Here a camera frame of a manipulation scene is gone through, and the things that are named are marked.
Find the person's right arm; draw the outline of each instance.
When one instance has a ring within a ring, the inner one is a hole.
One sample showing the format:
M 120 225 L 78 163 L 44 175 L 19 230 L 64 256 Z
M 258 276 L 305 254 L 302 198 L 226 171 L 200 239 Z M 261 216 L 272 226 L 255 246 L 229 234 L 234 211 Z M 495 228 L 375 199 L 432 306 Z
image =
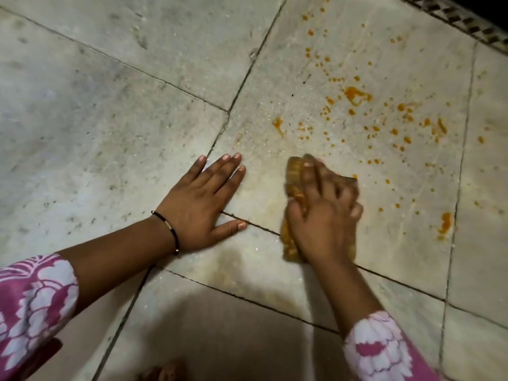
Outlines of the person's right arm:
M 302 171 L 307 214 L 296 200 L 286 211 L 291 233 L 332 306 L 351 370 L 361 380 L 438 381 L 347 256 L 363 208 L 356 202 L 358 193 L 338 190 L 332 177 L 321 162 L 307 162 Z

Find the floor tile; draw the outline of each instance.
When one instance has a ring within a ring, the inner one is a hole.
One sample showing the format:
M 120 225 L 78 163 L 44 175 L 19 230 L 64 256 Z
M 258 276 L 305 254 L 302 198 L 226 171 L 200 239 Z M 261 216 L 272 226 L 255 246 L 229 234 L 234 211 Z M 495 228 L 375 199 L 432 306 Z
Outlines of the floor tile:
M 358 263 L 444 298 L 472 51 L 400 0 L 288 0 L 213 153 L 248 168 L 226 211 L 278 230 L 287 158 L 313 153 L 359 178 Z
M 283 0 L 0 0 L 228 109 Z
M 448 307 L 444 323 L 443 369 L 456 381 L 506 379 L 508 330 Z
M 99 379 L 131 380 L 180 356 L 193 379 L 345 379 L 346 371 L 338 334 L 161 270 Z
M 142 219 L 225 121 L 218 108 L 4 11 L 0 32 L 1 266 Z M 93 349 L 106 345 L 140 280 L 62 332 L 62 379 L 90 379 L 96 367 L 86 362 L 100 361 Z M 94 327 L 91 315 L 100 316 Z M 82 351 L 69 347 L 76 342 Z
M 508 326 L 508 58 L 478 45 L 450 302 Z
M 222 217 L 221 222 L 230 220 Z M 207 286 L 336 330 L 329 303 L 312 268 L 282 259 L 278 236 L 254 226 L 166 268 Z M 386 309 L 432 366 L 438 364 L 444 303 L 362 271 Z

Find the black thread bracelet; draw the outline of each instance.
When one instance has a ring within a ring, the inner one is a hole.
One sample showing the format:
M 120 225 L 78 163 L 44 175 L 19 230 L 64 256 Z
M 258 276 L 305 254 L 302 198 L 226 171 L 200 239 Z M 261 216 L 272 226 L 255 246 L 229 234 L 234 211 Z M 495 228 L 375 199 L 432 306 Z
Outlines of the black thread bracelet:
M 152 214 L 155 215 L 157 218 L 159 218 L 161 221 L 163 221 L 164 224 L 169 228 L 169 231 L 171 231 L 171 234 L 173 234 L 173 237 L 175 238 L 175 256 L 178 255 L 178 253 L 180 252 L 180 242 L 178 241 L 178 236 L 176 235 L 175 229 L 172 228 L 168 220 L 162 215 L 160 215 L 158 212 L 152 211 Z

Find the marble floor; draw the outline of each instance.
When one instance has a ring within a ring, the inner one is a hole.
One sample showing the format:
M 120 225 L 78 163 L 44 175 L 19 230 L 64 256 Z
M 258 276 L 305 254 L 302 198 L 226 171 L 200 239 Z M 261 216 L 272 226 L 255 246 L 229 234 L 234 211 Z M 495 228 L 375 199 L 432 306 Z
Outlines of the marble floor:
M 508 373 L 508 58 L 401 0 L 0 0 L 0 264 L 142 219 L 200 154 L 247 167 L 230 240 L 160 262 L 33 380 L 344 379 L 283 172 L 358 176 L 356 263 L 443 379 Z

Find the pink sleeve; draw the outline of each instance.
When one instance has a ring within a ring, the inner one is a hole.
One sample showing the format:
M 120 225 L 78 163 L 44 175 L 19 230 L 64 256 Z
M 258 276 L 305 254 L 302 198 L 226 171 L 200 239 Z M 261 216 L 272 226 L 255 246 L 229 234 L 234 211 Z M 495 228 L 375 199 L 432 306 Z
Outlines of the pink sleeve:
M 0 381 L 59 332 L 77 299 L 72 266 L 58 254 L 0 269 Z
M 386 311 L 357 322 L 344 355 L 360 380 L 439 381 L 413 343 Z

